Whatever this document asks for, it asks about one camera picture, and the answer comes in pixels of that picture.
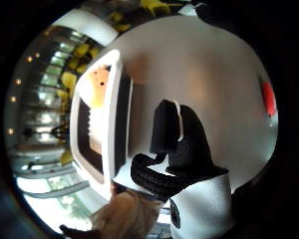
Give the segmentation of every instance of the white sleeve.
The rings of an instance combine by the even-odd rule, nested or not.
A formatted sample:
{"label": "white sleeve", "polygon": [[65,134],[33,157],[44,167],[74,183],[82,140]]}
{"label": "white sleeve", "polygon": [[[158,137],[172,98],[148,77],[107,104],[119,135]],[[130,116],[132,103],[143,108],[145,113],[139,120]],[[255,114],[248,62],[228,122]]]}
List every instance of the white sleeve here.
{"label": "white sleeve", "polygon": [[170,224],[173,239],[218,238],[234,225],[228,173],[196,182],[171,198],[179,228]]}

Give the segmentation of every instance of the orange light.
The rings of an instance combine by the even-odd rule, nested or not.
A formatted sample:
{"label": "orange light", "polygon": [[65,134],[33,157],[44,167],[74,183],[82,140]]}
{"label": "orange light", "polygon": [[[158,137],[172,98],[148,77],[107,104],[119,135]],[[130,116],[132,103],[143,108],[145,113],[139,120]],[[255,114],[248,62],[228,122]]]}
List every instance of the orange light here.
{"label": "orange light", "polygon": [[21,79],[16,79],[15,83],[17,86],[20,86],[22,84],[22,81]]}
{"label": "orange light", "polygon": [[11,127],[8,128],[7,133],[10,134],[10,135],[12,135],[14,133],[13,128],[11,128]]}
{"label": "orange light", "polygon": [[28,57],[28,58],[27,58],[27,62],[28,62],[28,63],[31,63],[32,61],[33,61],[33,57]]}
{"label": "orange light", "polygon": [[17,98],[16,98],[16,97],[11,97],[11,98],[10,98],[10,102],[15,103],[16,101],[17,101]]}

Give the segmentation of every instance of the gloved hand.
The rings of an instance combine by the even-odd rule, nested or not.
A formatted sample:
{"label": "gloved hand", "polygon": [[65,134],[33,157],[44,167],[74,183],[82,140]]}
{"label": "gloved hand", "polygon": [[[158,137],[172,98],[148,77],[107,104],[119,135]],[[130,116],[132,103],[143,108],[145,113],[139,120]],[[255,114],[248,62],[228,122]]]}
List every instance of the gloved hand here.
{"label": "gloved hand", "polygon": [[[198,181],[227,173],[211,160],[207,139],[195,112],[187,107],[163,100],[154,113],[150,152],[153,159],[137,154],[131,167],[131,178],[154,195],[166,199]],[[165,175],[149,168],[168,155]]]}
{"label": "gloved hand", "polygon": [[188,106],[167,100],[161,101],[155,110],[150,151],[167,153],[166,171],[177,176],[212,175],[218,168],[211,160],[207,138],[196,113]]}
{"label": "gloved hand", "polygon": [[60,229],[64,235],[72,239],[101,239],[101,233],[99,230],[81,231],[73,228],[69,228],[66,225],[61,225]]}

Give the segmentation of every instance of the black glove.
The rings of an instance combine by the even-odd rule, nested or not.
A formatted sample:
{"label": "black glove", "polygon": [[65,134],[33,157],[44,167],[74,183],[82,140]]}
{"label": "black glove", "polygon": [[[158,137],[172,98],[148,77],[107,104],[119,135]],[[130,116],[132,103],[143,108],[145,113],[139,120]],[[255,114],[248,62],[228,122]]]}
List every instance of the black glove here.
{"label": "black glove", "polygon": [[69,228],[65,225],[61,225],[60,229],[63,231],[64,235],[72,239],[101,239],[101,233],[98,229],[81,231]]}
{"label": "black glove", "polygon": [[[205,176],[214,172],[203,126],[196,113],[180,106],[179,123],[176,104],[163,100],[154,113],[150,152],[167,153],[167,172],[178,176]],[[183,132],[183,139],[178,141]]]}

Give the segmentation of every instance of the red object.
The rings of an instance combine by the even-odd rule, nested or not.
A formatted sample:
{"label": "red object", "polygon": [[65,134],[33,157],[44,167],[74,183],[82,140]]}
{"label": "red object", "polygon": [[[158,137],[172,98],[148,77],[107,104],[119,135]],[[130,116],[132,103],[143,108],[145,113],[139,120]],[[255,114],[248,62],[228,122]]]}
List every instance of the red object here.
{"label": "red object", "polygon": [[275,115],[276,113],[276,101],[275,101],[275,95],[273,93],[273,90],[270,86],[269,82],[264,82],[262,84],[262,93],[264,102],[266,104],[266,110],[270,117]]}

